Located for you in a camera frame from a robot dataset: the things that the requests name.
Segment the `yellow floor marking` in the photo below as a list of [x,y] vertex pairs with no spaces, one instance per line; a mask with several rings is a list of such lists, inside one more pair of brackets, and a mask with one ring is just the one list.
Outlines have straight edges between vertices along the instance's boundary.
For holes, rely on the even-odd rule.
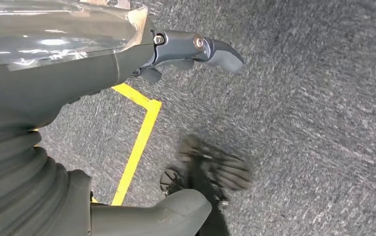
[[140,161],[150,133],[152,132],[153,126],[156,122],[156,118],[159,114],[162,103],[156,100],[148,99],[139,93],[139,91],[126,84],[114,86],[112,89],[146,109],[145,119],[143,120],[139,134],[137,135],[136,142],[131,150],[123,176],[120,179],[119,186],[116,190],[116,194],[114,195],[113,203],[111,204],[113,206],[121,206],[128,187],[130,186],[131,180],[133,179],[134,173],[136,172],[137,164]]
[[137,135],[136,142],[134,143],[133,150],[131,151],[130,157],[128,158],[127,165],[124,169],[123,176],[120,180],[119,187],[117,188],[116,195],[114,196],[113,206],[121,206],[124,201],[125,194],[130,186],[131,180],[133,178],[134,172],[136,171],[137,164],[140,161],[143,150],[145,149],[146,143],[148,142],[150,133],[156,121],[156,117],[159,114],[161,102],[156,100],[150,100],[145,107],[147,112],[145,120],[142,123],[140,132]]

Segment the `floor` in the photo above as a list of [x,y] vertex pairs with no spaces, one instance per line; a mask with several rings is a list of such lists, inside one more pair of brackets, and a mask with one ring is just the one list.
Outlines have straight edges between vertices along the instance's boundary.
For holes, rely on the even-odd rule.
[[[195,134],[253,168],[253,187],[229,193],[232,235],[376,235],[376,0],[130,2],[157,28],[230,42],[246,64],[128,81],[162,109],[125,205],[163,199],[161,172]],[[106,90],[65,106],[40,145],[111,202],[144,114]]]

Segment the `screw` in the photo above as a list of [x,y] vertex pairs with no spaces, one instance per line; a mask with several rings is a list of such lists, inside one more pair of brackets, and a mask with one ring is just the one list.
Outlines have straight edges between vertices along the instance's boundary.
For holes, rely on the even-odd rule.
[[194,47],[199,51],[203,51],[204,50],[204,38],[201,37],[200,35],[194,36]]
[[156,45],[160,45],[160,44],[163,44],[165,42],[165,38],[162,35],[158,34],[155,37],[153,37],[153,42]]

